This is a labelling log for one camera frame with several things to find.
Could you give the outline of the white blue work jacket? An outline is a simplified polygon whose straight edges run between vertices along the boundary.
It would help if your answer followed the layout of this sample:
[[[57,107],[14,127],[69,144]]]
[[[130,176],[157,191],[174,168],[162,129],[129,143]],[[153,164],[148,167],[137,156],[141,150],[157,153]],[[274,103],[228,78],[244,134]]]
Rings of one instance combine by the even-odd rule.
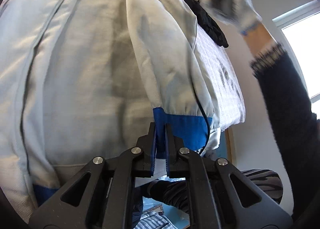
[[[95,156],[164,125],[218,147],[205,35],[183,0],[3,0],[1,189],[24,222]]]

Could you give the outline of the plaid bed blanket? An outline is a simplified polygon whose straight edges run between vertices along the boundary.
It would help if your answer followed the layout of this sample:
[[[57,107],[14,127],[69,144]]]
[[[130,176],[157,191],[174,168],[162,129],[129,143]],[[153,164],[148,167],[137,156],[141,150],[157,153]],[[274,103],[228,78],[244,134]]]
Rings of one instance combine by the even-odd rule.
[[[208,76],[210,94],[214,99],[214,110],[219,117],[221,130],[243,123],[246,108],[231,61],[225,48],[218,46],[199,25],[195,52]]]

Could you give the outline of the black folded garment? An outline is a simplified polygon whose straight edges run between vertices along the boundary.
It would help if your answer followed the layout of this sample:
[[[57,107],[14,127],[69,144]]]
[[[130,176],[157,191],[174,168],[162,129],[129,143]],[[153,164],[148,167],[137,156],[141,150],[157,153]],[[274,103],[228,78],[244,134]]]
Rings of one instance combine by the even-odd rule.
[[[184,0],[197,17],[197,23],[206,34],[218,45],[228,48],[229,44],[225,34],[215,20],[202,8],[200,0]]]

